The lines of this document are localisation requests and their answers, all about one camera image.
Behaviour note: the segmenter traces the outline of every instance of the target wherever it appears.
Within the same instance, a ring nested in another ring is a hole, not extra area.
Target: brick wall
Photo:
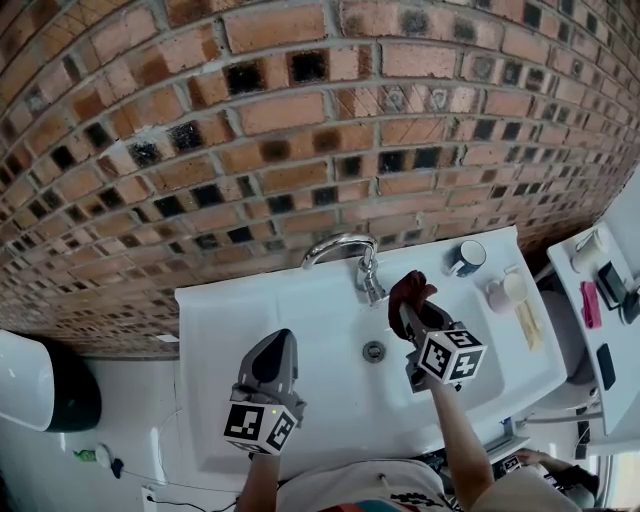
[[[329,232],[535,253],[638,156],[637,1],[0,6],[0,325],[87,354]]]

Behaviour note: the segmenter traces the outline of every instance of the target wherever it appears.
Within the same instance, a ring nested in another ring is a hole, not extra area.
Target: white shirt
[[[375,460],[300,475],[278,491],[278,512],[447,512],[440,477],[412,460]],[[533,468],[494,483],[470,512],[578,512]]]

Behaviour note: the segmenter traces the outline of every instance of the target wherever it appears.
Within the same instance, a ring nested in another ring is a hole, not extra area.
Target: faucet
[[[384,301],[387,298],[387,292],[380,286],[376,275],[378,242],[372,236],[358,233],[339,233],[325,238],[309,248],[302,258],[302,268],[310,269],[322,256],[346,245],[364,246],[364,256],[358,262],[356,288],[367,294],[371,306]]]

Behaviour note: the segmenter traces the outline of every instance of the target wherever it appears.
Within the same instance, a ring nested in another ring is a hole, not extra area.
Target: electrical cable
[[[158,430],[158,463],[160,464],[160,469],[162,469],[162,478],[164,478],[165,481],[167,479],[167,472],[164,469],[164,461],[162,460],[162,431],[164,430],[165,425],[169,423],[169,420],[171,420],[172,418],[175,418],[180,411],[182,411],[182,408],[178,409],[173,414],[171,414],[166,420],[164,420],[162,422],[162,425],[160,425],[160,429]]]
[[[151,496],[147,496],[147,501],[151,501],[152,503],[157,503],[159,505],[175,505],[176,507],[192,507],[197,510],[200,510],[201,512],[207,512],[202,507],[199,507],[198,505],[194,505],[193,503],[186,503],[186,502],[182,503],[178,501],[157,501],[157,500],[154,500]],[[229,510],[236,503],[238,503],[238,500],[235,500],[233,503],[231,503],[230,505],[227,505],[224,508],[221,508],[219,510],[212,510],[211,512],[225,512],[225,510]]]

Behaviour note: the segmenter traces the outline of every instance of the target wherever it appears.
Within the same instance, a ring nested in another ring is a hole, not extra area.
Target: white mug
[[[589,237],[576,247],[576,254],[571,258],[571,266],[576,272],[584,272],[596,262],[601,254],[609,251],[609,235],[598,228],[592,231]]]
[[[487,285],[489,306],[496,313],[513,311],[527,299],[527,285],[517,272],[509,273],[502,282],[494,280]]]

